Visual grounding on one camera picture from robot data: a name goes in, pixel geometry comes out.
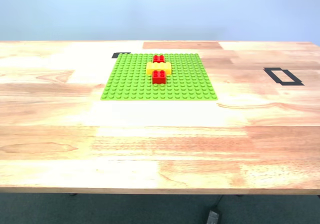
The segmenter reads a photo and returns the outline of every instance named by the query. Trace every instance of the wall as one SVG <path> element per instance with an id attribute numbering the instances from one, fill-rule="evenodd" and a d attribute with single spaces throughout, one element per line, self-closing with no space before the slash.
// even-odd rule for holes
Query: wall
<path id="1" fill-rule="evenodd" d="M 249 40 L 320 45 L 320 0 L 0 0 L 0 40 Z"/>

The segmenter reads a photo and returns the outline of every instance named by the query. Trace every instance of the lego baseplate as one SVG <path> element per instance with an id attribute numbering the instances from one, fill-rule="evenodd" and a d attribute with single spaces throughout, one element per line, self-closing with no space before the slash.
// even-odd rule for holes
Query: lego baseplate
<path id="1" fill-rule="evenodd" d="M 154 55 L 164 55 L 171 63 L 166 84 L 152 84 L 152 76 L 146 74 Z M 199 55 L 182 53 L 119 54 L 101 96 L 103 101 L 217 99 Z"/>

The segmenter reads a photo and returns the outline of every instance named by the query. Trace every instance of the table top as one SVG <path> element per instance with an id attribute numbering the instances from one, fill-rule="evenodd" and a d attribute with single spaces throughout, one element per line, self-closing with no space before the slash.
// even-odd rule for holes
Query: table top
<path id="1" fill-rule="evenodd" d="M 197 53 L 218 100 L 101 101 L 119 52 Z M 0 192 L 320 194 L 310 42 L 3 41 L 0 103 Z"/>

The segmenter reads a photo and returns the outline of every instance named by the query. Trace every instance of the black cable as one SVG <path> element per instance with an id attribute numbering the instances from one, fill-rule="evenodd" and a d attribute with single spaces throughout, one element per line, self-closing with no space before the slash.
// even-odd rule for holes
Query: black cable
<path id="1" fill-rule="evenodd" d="M 225 196 L 225 195 L 220 195 L 220 196 L 218 197 L 218 199 L 216 200 L 215 204 L 213 205 L 213 208 L 216 208 L 216 207 L 219 205 L 221 199 L 222 199 L 224 196 Z"/>

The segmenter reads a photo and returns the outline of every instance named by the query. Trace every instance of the yellow lego brick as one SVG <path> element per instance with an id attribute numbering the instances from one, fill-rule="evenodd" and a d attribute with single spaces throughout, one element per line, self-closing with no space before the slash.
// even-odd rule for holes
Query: yellow lego brick
<path id="1" fill-rule="evenodd" d="M 152 75 L 153 71 L 165 71 L 166 75 L 171 75 L 172 73 L 172 68 L 171 68 L 171 63 L 166 61 L 166 62 L 151 62 L 149 61 L 146 64 L 146 74 L 147 75 Z"/>

